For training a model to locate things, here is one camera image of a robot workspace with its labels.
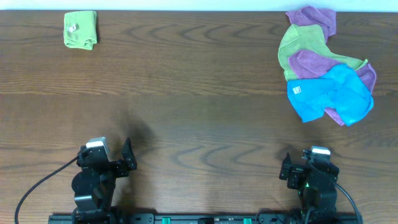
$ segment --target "pile of cloths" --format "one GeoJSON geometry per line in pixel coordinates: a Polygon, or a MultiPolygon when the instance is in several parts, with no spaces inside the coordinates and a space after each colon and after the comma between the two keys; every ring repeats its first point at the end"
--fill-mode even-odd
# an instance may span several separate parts
{"type": "Polygon", "coordinates": [[[363,119],[373,107],[376,72],[368,60],[330,52],[336,12],[303,7],[286,13],[292,24],[280,42],[278,59],[285,70],[287,96],[303,122],[325,111],[340,126],[363,119]]]}

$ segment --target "green cloth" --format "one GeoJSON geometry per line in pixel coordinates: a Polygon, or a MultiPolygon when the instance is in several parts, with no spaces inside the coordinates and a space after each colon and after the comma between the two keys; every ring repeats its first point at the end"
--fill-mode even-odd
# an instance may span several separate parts
{"type": "Polygon", "coordinates": [[[95,11],[66,13],[63,42],[70,48],[93,50],[94,44],[97,43],[96,23],[97,12],[95,11]]]}
{"type": "Polygon", "coordinates": [[[341,63],[345,63],[354,70],[358,70],[368,62],[368,60],[362,61],[360,59],[337,55],[330,52],[329,48],[326,46],[322,28],[319,25],[297,26],[292,24],[282,38],[278,51],[279,63],[285,70],[284,75],[286,81],[298,79],[294,71],[289,66],[289,57],[298,50],[304,49],[311,50],[322,56],[333,58],[341,63]]]}

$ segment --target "white wall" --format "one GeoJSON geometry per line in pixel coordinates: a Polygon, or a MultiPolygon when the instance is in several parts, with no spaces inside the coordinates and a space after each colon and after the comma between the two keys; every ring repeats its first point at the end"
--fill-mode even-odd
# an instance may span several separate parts
{"type": "Polygon", "coordinates": [[[289,11],[308,4],[345,12],[398,12],[398,0],[0,0],[0,9],[289,11]]]}

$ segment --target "folded towel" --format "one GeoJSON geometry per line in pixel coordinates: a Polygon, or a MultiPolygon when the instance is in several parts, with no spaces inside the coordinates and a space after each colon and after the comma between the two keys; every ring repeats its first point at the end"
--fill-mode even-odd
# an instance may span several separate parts
{"type": "Polygon", "coordinates": [[[371,92],[345,64],[335,65],[316,79],[288,81],[287,96],[303,122],[320,118],[325,108],[333,108],[345,125],[351,126],[373,108],[371,92]]]}
{"type": "MultiPolygon", "coordinates": [[[[310,50],[299,50],[289,57],[289,65],[298,79],[319,78],[326,74],[332,67],[341,62],[332,58],[327,58],[310,50]]],[[[376,83],[376,72],[367,63],[356,71],[356,74],[365,84],[366,88],[372,92],[376,83]]],[[[343,120],[333,108],[325,108],[325,112],[334,119],[340,126],[344,125],[343,120]]]]}
{"type": "Polygon", "coordinates": [[[298,26],[292,24],[283,36],[278,51],[279,63],[285,70],[284,75],[287,81],[297,79],[296,74],[289,65],[289,57],[299,50],[311,50],[322,56],[345,63],[354,70],[365,66],[367,63],[367,60],[364,62],[360,59],[330,52],[326,46],[322,28],[319,25],[298,26]]]}
{"type": "Polygon", "coordinates": [[[315,9],[312,6],[303,7],[297,11],[286,12],[291,24],[298,26],[320,25],[325,36],[325,42],[328,37],[336,34],[336,12],[331,9],[315,9]]]}
{"type": "Polygon", "coordinates": [[[67,47],[92,50],[97,43],[97,12],[77,11],[65,14],[63,42],[67,47]]]}

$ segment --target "wooden table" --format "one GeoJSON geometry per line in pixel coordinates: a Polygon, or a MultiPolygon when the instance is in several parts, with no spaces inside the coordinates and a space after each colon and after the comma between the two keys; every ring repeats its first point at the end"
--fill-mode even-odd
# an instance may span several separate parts
{"type": "MultiPolygon", "coordinates": [[[[133,140],[138,170],[114,205],[159,213],[297,208],[282,159],[329,147],[366,223],[398,222],[398,14],[338,13],[332,52],[369,59],[374,109],[352,127],[303,124],[277,59],[283,12],[98,12],[93,50],[63,44],[64,11],[0,12],[0,223],[38,180],[108,137],[133,140]]],[[[25,201],[22,223],[75,208],[75,164],[25,201]]],[[[339,211],[351,212],[344,195],[339,211]]]]}

